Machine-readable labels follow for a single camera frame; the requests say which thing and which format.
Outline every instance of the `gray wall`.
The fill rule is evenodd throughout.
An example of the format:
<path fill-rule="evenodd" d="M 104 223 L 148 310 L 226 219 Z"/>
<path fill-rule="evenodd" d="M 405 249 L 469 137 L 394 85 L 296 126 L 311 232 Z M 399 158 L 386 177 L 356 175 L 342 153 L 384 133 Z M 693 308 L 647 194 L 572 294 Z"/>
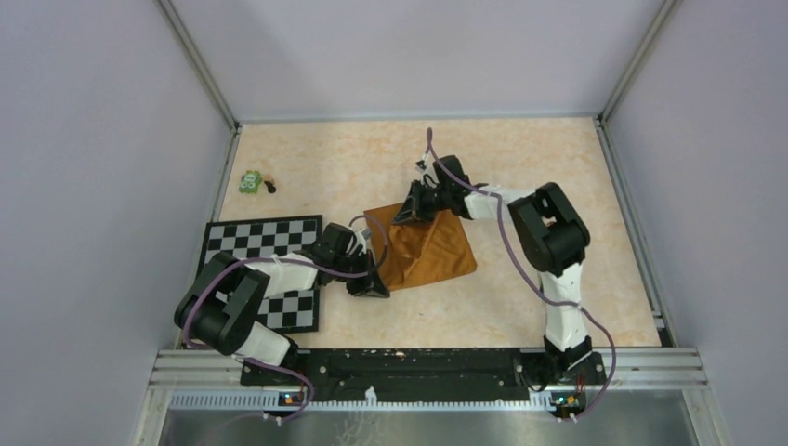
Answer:
<path fill-rule="evenodd" d="M 0 444 L 127 444 L 229 135 L 152 1 L 3 2 L 0 60 Z"/>
<path fill-rule="evenodd" d="M 785 444 L 788 4 L 684 2 L 612 123 L 735 444 Z"/>
<path fill-rule="evenodd" d="M 662 0 L 175 0 L 242 121 L 593 113 Z"/>

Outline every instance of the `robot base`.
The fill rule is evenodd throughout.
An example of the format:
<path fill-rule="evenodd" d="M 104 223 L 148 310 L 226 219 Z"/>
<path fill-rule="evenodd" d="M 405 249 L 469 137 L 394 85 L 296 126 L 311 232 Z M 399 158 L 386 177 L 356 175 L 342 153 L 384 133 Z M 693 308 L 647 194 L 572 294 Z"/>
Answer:
<path fill-rule="evenodd" d="M 288 375 L 245 363 L 242 386 L 299 387 Z M 607 378 L 599 353 L 557 374 L 556 364 L 539 349 L 432 348 L 300 350 L 294 370 L 315 386 L 315 401 L 364 401 L 374 387 L 381 402 L 527 400 L 529 385 L 574 386 L 582 375 L 586 386 Z"/>

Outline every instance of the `purple cable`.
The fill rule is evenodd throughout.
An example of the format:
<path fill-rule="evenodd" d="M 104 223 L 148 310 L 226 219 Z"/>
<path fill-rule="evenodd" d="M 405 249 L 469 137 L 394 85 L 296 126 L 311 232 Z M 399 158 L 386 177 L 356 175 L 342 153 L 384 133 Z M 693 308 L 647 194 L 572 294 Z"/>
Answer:
<path fill-rule="evenodd" d="M 307 406 L 310 405 L 312 403 L 312 400 L 315 398 L 315 386 L 303 374 L 300 374 L 298 372 L 292 371 L 290 369 L 285 369 L 284 367 L 277 367 L 275 365 L 268 365 L 265 362 L 258 361 L 258 360 L 254 359 L 254 358 L 248 358 L 247 357 L 247 358 L 244 358 L 244 359 L 249 361 L 249 362 L 251 362 L 251 363 L 253 363 L 257 367 L 260 367 L 260 368 L 263 368 L 263 369 L 272 370 L 274 372 L 279 372 L 281 374 L 289 374 L 291 376 L 294 376 L 294 377 L 300 379 L 309 388 L 309 392 L 307 393 L 307 399 L 304 400 L 303 404 L 301 404 L 301 406 L 298 407 L 298 409 L 295 412 L 285 416 L 282 419 L 283 423 L 286 422 L 286 421 L 290 421 L 290 420 L 296 418 L 297 416 L 299 416 L 301 413 L 303 413 L 304 409 L 306 409 Z M 205 442 L 210 440 L 211 438 L 213 438 L 217 434 L 218 431 L 220 431 L 221 429 L 223 429 L 223 428 L 235 423 L 236 421 L 241 421 L 241 420 L 243 420 L 245 418 L 264 417 L 265 415 L 266 415 L 266 413 L 257 413 L 257 412 L 241 413 L 241 414 L 235 415 L 231 419 L 229 419 L 229 420 L 225 421 L 224 423 L 220 424 L 219 426 L 216 426 L 213 429 L 211 429 L 207 434 L 205 434 L 200 439 L 200 441 L 197 442 L 197 444 L 195 446 L 201 446 L 201 445 L 205 444 Z"/>
<path fill-rule="evenodd" d="M 455 183 L 473 192 L 480 193 L 482 195 L 491 196 L 498 202 L 498 206 L 497 206 L 498 230 L 501 232 L 501 239 L 503 239 L 504 241 L 504 248 L 506 248 L 506 253 L 509 254 L 509 259 L 511 259 L 512 264 L 515 266 L 515 269 L 517 269 L 520 277 L 522 277 L 523 280 L 528 284 L 528 286 L 531 287 L 531 289 L 533 290 L 533 292 L 536 294 L 537 297 L 542 299 L 543 302 L 545 302 L 547 305 L 551 307 L 566 307 L 566 306 L 575 307 L 575 308 L 580 307 L 580 305 L 577 304 L 576 302 L 571 302 L 569 300 L 561 300 L 561 301 L 552 300 L 549 297 L 547 297 L 545 293 L 543 293 L 542 290 L 539 289 L 538 286 L 536 286 L 536 283 L 533 282 L 533 280 L 528 275 L 528 273 L 525 272 L 525 269 L 523 269 L 522 265 L 520 265 L 517 256 L 515 256 L 515 251 L 512 248 L 512 244 L 509 242 L 509 238 L 506 236 L 506 228 L 504 227 L 504 197 L 500 193 L 490 192 L 472 186 L 466 183 L 465 181 L 463 181 L 462 179 L 460 179 L 457 175 L 453 174 L 446 167 L 446 165 L 443 164 L 443 162 L 440 160 L 438 154 L 435 153 L 435 149 L 432 148 L 432 127 L 429 127 L 427 129 L 427 149 L 425 150 L 425 153 L 429 153 L 435 159 L 435 162 L 438 165 L 438 167 L 440 167 L 440 170 L 442 170 L 443 173 L 445 173 Z M 613 375 L 615 374 L 615 368 L 616 368 L 616 347 L 615 347 L 615 343 L 613 342 L 613 336 L 604 326 L 602 326 L 601 323 L 599 323 L 596 319 L 594 319 L 593 316 L 591 316 L 591 313 L 589 313 L 587 309 L 580 307 L 580 311 L 585 315 L 588 321 L 594 324 L 594 326 L 596 326 L 605 335 L 605 337 L 608 338 L 608 342 L 610 342 L 611 344 L 611 372 L 608 374 L 608 379 L 605 381 L 605 384 L 602 385 L 602 388 L 599 390 L 597 396 L 591 401 L 590 404 L 588 404 L 588 406 L 585 408 L 585 410 L 582 413 L 575 416 L 575 419 L 577 420 L 584 418 L 587 413 L 590 413 L 591 410 L 597 406 L 597 402 L 601 399 L 602 395 L 608 390 L 608 387 L 612 382 Z"/>
<path fill-rule="evenodd" d="M 379 221 L 377 221 L 376 218 L 374 218 L 372 216 L 356 216 L 352 220 L 350 220 L 350 223 L 352 224 L 353 222 L 355 222 L 359 218 L 367 218 L 370 221 L 372 221 L 373 223 L 375 223 L 375 225 L 378 227 L 380 232 L 383 234 L 383 241 L 384 241 L 385 246 L 388 246 L 388 237 L 386 237 L 386 231 L 384 230 L 383 225 Z M 331 274 L 333 276 L 341 277 L 341 278 L 344 278 L 344 279 L 359 279 L 359 278 L 364 277 L 367 274 L 369 274 L 369 272 L 366 272 L 366 271 L 364 271 L 364 272 L 355 272 L 355 273 L 337 271 L 337 270 L 334 270 L 334 269 L 328 269 L 326 267 L 321 267 L 320 265 L 315 265 L 314 263 L 311 263 L 311 262 L 307 262 L 307 261 L 304 261 L 304 260 L 297 260 L 297 259 L 294 259 L 294 258 L 280 258 L 279 261 L 282 262 L 282 263 L 292 263 L 292 264 L 301 265 L 301 266 L 304 266 L 304 267 L 315 268 L 318 271 L 322 271 L 322 272 L 325 272 L 327 274 Z M 195 344 L 191 340 L 191 336 L 190 336 L 191 325 L 194 323 L 194 316 L 197 314 L 197 310 L 200 309 L 200 307 L 203 305 L 203 302 L 205 302 L 205 299 L 208 298 L 208 295 L 210 295 L 211 292 L 214 291 L 214 289 L 216 289 L 216 287 L 219 285 L 219 283 L 222 280 L 224 280 L 224 278 L 227 277 L 231 272 L 233 272 L 234 270 L 242 267 L 243 265 L 246 265 L 246 264 L 249 264 L 249 263 L 257 263 L 257 262 L 272 263 L 272 262 L 275 262 L 275 260 L 273 258 L 271 258 L 271 257 L 251 257 L 251 258 L 246 258 L 244 260 L 239 260 L 238 262 L 233 263 L 232 265 L 230 265 L 229 267 L 224 269 L 210 283 L 208 283 L 208 286 L 206 286 L 205 289 L 203 290 L 203 292 L 200 294 L 200 296 L 197 297 L 197 301 L 194 303 L 194 307 L 191 308 L 191 311 L 189 312 L 189 316 L 186 317 L 186 322 L 183 324 L 183 340 L 186 342 L 187 346 L 189 346 L 190 348 L 197 348 L 197 349 L 209 349 L 210 348 L 209 346 L 204 346 L 204 345 L 201 345 L 201 344 Z"/>
<path fill-rule="evenodd" d="M 350 220 L 349 225 L 352 225 L 353 223 L 356 222 L 356 220 L 358 220 L 360 218 L 366 218 L 369 221 L 372 221 L 377 226 L 378 230 L 380 230 L 380 233 L 383 234 L 383 244 L 384 244 L 384 246 L 386 248 L 388 248 L 388 237 L 386 236 L 386 230 L 384 229 L 384 227 L 380 223 L 380 221 L 378 221 L 373 216 L 364 216 L 364 215 L 355 216 L 355 217 L 353 217 L 352 220 Z M 218 284 L 225 277 L 228 276 L 228 274 L 230 274 L 234 270 L 240 268 L 241 266 L 249 264 L 249 263 L 256 263 L 256 262 L 269 263 L 269 262 L 274 262 L 274 261 L 275 260 L 273 258 L 271 258 L 271 257 L 253 257 L 253 258 L 247 258 L 245 260 L 240 260 L 240 261 L 230 265 L 226 269 L 224 269 L 210 283 L 208 283 L 208 286 L 205 287 L 205 290 L 200 294 L 199 297 L 197 297 L 197 301 L 194 303 L 194 306 L 191 308 L 189 316 L 187 316 L 187 318 L 186 318 L 186 322 L 183 324 L 183 339 L 186 342 L 186 345 L 189 346 L 190 348 L 209 349 L 208 346 L 204 346 L 204 345 L 201 345 L 201 344 L 195 344 L 191 340 L 191 336 L 190 336 L 191 325 L 194 322 L 194 315 L 197 314 L 197 310 L 200 309 L 200 306 L 203 304 L 205 299 L 208 298 L 208 295 L 211 294 L 211 292 L 218 286 Z M 292 263 L 292 264 L 296 264 L 296 265 L 302 265 L 302 266 L 305 266 L 305 267 L 315 268 L 318 271 L 322 271 L 322 272 L 325 272 L 325 273 L 328 273 L 328 274 L 332 274 L 332 275 L 334 275 L 336 277 L 342 277 L 342 278 L 346 278 L 346 279 L 359 279 L 359 278 L 364 277 L 367 274 L 369 274 L 369 272 L 347 273 L 347 272 L 342 272 L 342 271 L 336 271 L 334 269 L 328 269 L 328 268 L 325 268 L 325 267 L 321 267 L 319 265 L 315 265 L 313 263 L 309 263 L 309 262 L 306 262 L 306 261 L 303 261 L 303 260 L 297 260 L 297 259 L 294 259 L 294 258 L 280 258 L 279 261 L 282 262 L 282 263 Z M 266 364 L 265 362 L 258 361 L 255 358 L 246 357 L 245 359 L 247 361 L 249 361 L 250 363 L 254 364 L 257 367 L 260 367 L 260 368 L 263 368 L 263 369 L 272 370 L 274 372 L 279 372 L 281 374 L 289 374 L 289 375 L 291 375 L 291 376 L 293 376 L 295 378 L 298 378 L 305 385 L 307 385 L 307 387 L 309 388 L 309 393 L 307 395 L 307 399 L 304 400 L 304 403 L 301 404 L 301 406 L 298 407 L 298 409 L 295 412 L 285 416 L 282 419 L 283 423 L 286 422 L 286 421 L 290 421 L 290 420 L 296 418 L 297 416 L 299 416 L 301 413 L 304 412 L 304 410 L 307 408 L 307 406 L 309 406 L 309 404 L 312 403 L 312 400 L 315 398 L 314 397 L 314 395 L 315 395 L 315 386 L 303 374 L 300 374 L 300 373 L 298 373 L 296 371 L 293 371 L 293 370 L 290 370 L 290 369 L 286 369 L 284 367 L 279 367 L 279 366 L 276 366 L 276 365 L 269 365 L 269 364 Z M 223 429 L 223 428 L 235 423 L 236 421 L 242 420 L 244 418 L 251 418 L 251 417 L 258 417 L 258 416 L 263 416 L 263 415 L 260 414 L 260 413 L 241 413 L 240 415 L 234 416 L 231 419 L 229 419 L 229 420 L 225 421 L 224 423 L 222 423 L 221 425 L 216 426 L 213 429 L 211 429 L 211 431 L 208 432 L 197 443 L 197 445 L 201 445 L 201 444 L 205 443 L 206 441 L 211 439 L 219 430 L 221 430 L 221 429 Z"/>

